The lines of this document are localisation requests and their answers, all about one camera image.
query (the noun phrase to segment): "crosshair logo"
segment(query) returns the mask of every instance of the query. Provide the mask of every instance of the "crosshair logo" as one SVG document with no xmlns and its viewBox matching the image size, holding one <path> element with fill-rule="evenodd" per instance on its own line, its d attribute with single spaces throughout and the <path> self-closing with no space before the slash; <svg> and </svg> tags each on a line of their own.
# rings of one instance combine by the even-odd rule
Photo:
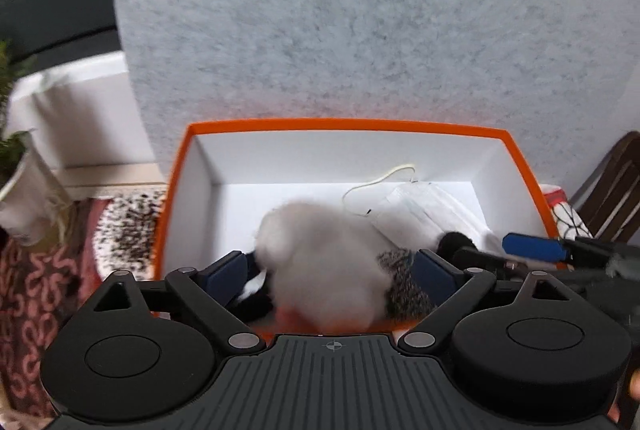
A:
<svg viewBox="0 0 640 430">
<path fill-rule="evenodd" d="M 326 344 L 324 347 L 335 352 L 336 350 L 342 349 L 342 344 L 334 340 L 333 342 L 329 342 L 328 344 Z"/>
</svg>

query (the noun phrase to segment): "wall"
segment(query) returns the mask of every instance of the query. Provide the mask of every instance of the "wall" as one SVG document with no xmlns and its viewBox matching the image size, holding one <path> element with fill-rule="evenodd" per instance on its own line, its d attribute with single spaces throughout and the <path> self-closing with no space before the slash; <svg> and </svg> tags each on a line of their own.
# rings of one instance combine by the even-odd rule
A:
<svg viewBox="0 0 640 430">
<path fill-rule="evenodd" d="M 155 162 L 122 51 L 18 81 L 7 130 L 33 131 L 51 168 Z"/>
<path fill-rule="evenodd" d="M 639 0 L 115 1 L 164 171 L 190 121 L 386 117 L 508 129 L 572 187 L 640 120 Z"/>
</svg>

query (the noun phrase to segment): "ribbed gray panel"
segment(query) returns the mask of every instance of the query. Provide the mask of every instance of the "ribbed gray panel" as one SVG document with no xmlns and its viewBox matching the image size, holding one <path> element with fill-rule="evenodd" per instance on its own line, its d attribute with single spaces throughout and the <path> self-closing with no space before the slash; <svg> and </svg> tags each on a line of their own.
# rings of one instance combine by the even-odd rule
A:
<svg viewBox="0 0 640 430">
<path fill-rule="evenodd" d="M 527 430 L 485 413 L 436 360 L 401 356 L 385 336 L 281 336 L 259 356 L 228 360 L 200 399 L 137 430 Z M 50 430 L 86 430 L 66 416 Z M 605 417 L 546 430 L 614 430 Z"/>
</svg>

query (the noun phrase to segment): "hand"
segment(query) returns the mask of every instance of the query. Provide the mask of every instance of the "hand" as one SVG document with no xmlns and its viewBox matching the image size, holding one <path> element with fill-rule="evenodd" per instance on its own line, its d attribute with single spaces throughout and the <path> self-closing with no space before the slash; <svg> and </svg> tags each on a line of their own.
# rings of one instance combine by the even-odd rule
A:
<svg viewBox="0 0 640 430">
<path fill-rule="evenodd" d="M 631 382 L 629 383 L 629 394 L 632 398 L 640 401 L 640 369 L 634 372 L 634 375 L 631 377 Z M 616 423 L 618 419 L 620 419 L 620 409 L 616 404 L 614 404 L 609 410 L 609 417 L 613 419 Z"/>
</svg>

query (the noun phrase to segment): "white fluffy object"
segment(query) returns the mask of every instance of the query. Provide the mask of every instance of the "white fluffy object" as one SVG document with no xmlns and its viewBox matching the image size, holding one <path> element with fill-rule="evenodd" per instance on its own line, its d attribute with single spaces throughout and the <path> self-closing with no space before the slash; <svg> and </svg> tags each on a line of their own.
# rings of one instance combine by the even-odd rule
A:
<svg viewBox="0 0 640 430">
<path fill-rule="evenodd" d="M 276 306 L 321 331 L 364 331 L 385 314 L 392 279 L 377 257 L 392 247 L 366 219 L 299 201 L 264 216 L 255 256 L 273 272 Z"/>
</svg>

